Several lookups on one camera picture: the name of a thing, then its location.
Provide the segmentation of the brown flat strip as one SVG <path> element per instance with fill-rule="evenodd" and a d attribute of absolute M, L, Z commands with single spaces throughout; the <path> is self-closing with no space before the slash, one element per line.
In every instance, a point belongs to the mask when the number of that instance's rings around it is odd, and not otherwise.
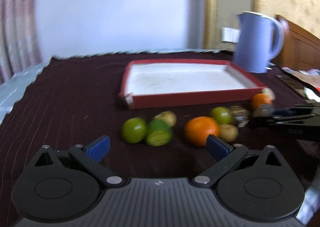
<path fill-rule="evenodd" d="M 300 83 L 299 81 L 296 81 L 295 79 L 287 76 L 287 75 L 276 75 L 276 77 L 281 80 L 283 83 L 285 83 L 287 86 L 289 86 L 291 89 L 296 91 L 298 94 L 303 95 L 304 94 L 304 85 Z"/>

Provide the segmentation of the green tomato with stem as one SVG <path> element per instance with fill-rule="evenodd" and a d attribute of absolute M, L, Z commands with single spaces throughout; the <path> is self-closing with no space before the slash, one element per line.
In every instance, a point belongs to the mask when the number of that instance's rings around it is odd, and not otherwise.
<path fill-rule="evenodd" d="M 140 117 L 128 119 L 121 128 L 124 141 L 130 144 L 142 141 L 146 136 L 146 132 L 147 124 Z"/>

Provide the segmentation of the brown kiwi fruit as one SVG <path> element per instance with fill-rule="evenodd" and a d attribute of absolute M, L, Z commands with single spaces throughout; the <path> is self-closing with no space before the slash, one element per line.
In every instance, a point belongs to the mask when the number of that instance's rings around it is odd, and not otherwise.
<path fill-rule="evenodd" d="M 163 111 L 158 115 L 154 116 L 154 119 L 162 120 L 171 128 L 175 126 L 177 122 L 177 117 L 175 113 L 173 113 L 172 111 Z"/>
<path fill-rule="evenodd" d="M 233 142 L 237 139 L 239 135 L 238 128 L 231 124 L 220 125 L 219 137 L 225 142 Z"/>

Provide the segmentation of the wooden headboard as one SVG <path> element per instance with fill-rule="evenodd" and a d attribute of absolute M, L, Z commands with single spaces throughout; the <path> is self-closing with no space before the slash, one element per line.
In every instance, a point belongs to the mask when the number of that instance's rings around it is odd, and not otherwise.
<path fill-rule="evenodd" d="M 276 20 L 283 27 L 284 44 L 272 63 L 293 70 L 319 69 L 319 38 L 281 15 L 276 15 Z"/>

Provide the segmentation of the pink patterned curtain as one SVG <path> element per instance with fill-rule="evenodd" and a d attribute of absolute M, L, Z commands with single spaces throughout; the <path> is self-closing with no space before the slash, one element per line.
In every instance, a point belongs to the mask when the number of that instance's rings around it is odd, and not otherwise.
<path fill-rule="evenodd" d="M 1 0 L 1 83 L 42 62 L 35 0 Z"/>

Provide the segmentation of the blue electric kettle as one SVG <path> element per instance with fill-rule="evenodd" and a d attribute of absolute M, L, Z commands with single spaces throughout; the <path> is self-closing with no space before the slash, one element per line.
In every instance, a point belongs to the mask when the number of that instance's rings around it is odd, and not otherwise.
<path fill-rule="evenodd" d="M 245 11 L 238 15 L 240 36 L 232 63 L 251 73 L 266 73 L 269 62 L 284 44 L 283 27 L 262 13 Z"/>

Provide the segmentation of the white wall switch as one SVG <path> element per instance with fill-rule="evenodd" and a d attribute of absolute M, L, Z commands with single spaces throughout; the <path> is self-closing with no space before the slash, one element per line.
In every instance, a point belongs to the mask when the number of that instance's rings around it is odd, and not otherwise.
<path fill-rule="evenodd" d="M 222 28 L 221 29 L 221 41 L 228 43 L 237 43 L 240 37 L 240 30 L 234 28 Z"/>

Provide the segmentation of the red tray white inside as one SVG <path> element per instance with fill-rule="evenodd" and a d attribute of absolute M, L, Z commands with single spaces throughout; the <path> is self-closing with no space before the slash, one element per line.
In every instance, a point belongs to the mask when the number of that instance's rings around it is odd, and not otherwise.
<path fill-rule="evenodd" d="M 227 60 L 143 59 L 125 67 L 119 98 L 131 109 L 238 102 L 265 85 Z"/>

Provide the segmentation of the dark striped table cloth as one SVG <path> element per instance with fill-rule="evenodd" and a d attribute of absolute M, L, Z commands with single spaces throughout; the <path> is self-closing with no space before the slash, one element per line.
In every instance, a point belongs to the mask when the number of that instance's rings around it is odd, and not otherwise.
<path fill-rule="evenodd" d="M 251 99 L 238 102 L 131 109 L 119 98 L 125 67 L 143 59 L 227 60 L 223 54 L 115 54 L 84 58 L 53 58 L 34 83 L 27 87 L 1 125 L 1 226 L 307 226 L 319 207 L 316 171 L 319 157 L 310 157 L 300 140 L 319 145 L 319 139 L 295 139 L 270 124 L 270 116 L 253 117 Z M 280 82 L 278 68 L 252 74 L 265 85 L 261 93 L 272 99 L 274 111 L 304 104 Z M 193 178 L 216 160 L 206 146 L 189 142 L 185 124 L 210 117 L 213 108 L 240 105 L 249 112 L 248 123 L 229 145 L 242 144 L 251 151 L 267 145 L 277 148 L 298 177 L 304 199 L 296 217 L 279 222 L 254 222 L 242 218 L 219 201 L 215 190 L 198 187 Z M 177 117 L 167 145 L 149 146 L 145 138 L 124 141 L 121 128 L 131 118 L 148 124 L 163 111 Z M 111 148 L 100 164 L 123 179 L 123 185 L 103 191 L 97 203 L 79 217 L 63 222 L 38 222 L 21 217 L 12 201 L 12 189 L 33 156 L 43 145 L 64 151 L 89 145 L 106 135 Z"/>

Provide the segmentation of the light blue checked sheet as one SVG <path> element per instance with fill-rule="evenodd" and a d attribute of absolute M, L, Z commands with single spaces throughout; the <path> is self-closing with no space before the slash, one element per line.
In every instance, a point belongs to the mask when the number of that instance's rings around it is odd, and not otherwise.
<path fill-rule="evenodd" d="M 182 53 L 182 52 L 195 52 L 204 53 L 211 52 L 217 54 L 221 49 L 155 49 L 155 50 L 141 50 L 141 51 L 118 51 L 109 52 L 107 55 L 115 54 L 172 54 L 172 53 Z M 103 56 L 106 54 L 95 54 L 95 56 Z M 32 65 L 25 70 L 14 74 L 8 81 L 1 84 L 1 123 L 5 116 L 13 110 L 14 104 L 21 100 L 26 88 L 32 84 L 37 76 L 43 71 L 45 67 L 49 65 L 49 62 L 42 62 L 37 65 Z"/>

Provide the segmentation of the large orange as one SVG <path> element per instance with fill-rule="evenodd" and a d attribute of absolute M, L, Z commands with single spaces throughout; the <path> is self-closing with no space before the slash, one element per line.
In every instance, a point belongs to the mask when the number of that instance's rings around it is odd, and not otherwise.
<path fill-rule="evenodd" d="M 211 117 L 202 116 L 189 120 L 184 126 L 186 139 L 194 145 L 206 146 L 209 135 L 219 136 L 220 126 Z"/>

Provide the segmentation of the green cucumber piece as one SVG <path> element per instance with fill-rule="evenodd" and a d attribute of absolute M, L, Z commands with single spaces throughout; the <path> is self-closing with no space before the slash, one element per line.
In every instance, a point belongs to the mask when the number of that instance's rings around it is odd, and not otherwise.
<path fill-rule="evenodd" d="M 147 128 L 146 143 L 149 146 L 167 145 L 172 139 L 172 128 L 160 119 L 153 119 Z"/>

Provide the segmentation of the printed paper package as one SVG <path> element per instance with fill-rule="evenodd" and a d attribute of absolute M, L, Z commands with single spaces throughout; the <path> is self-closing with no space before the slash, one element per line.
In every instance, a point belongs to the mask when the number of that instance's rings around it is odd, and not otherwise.
<path fill-rule="evenodd" d="M 308 71 L 293 70 L 289 67 L 282 67 L 281 69 L 289 76 L 301 81 L 306 87 L 319 91 L 319 69 L 312 68 Z"/>

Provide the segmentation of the dark sugarcane piece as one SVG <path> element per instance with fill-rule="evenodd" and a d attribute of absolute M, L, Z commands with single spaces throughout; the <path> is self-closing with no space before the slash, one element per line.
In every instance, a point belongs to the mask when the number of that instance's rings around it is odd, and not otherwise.
<path fill-rule="evenodd" d="M 229 109 L 233 117 L 233 124 L 238 128 L 244 128 L 248 123 L 249 112 L 240 105 L 231 106 Z"/>
<path fill-rule="evenodd" d="M 266 117 L 274 113 L 274 107 L 272 104 L 263 104 L 256 108 L 253 112 L 253 117 Z"/>

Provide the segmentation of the small orange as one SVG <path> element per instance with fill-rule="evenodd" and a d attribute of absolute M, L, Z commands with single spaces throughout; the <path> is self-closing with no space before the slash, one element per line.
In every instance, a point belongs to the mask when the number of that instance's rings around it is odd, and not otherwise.
<path fill-rule="evenodd" d="M 251 98 L 251 104 L 253 109 L 257 109 L 261 107 L 264 104 L 273 104 L 272 99 L 263 93 L 257 93 Z"/>

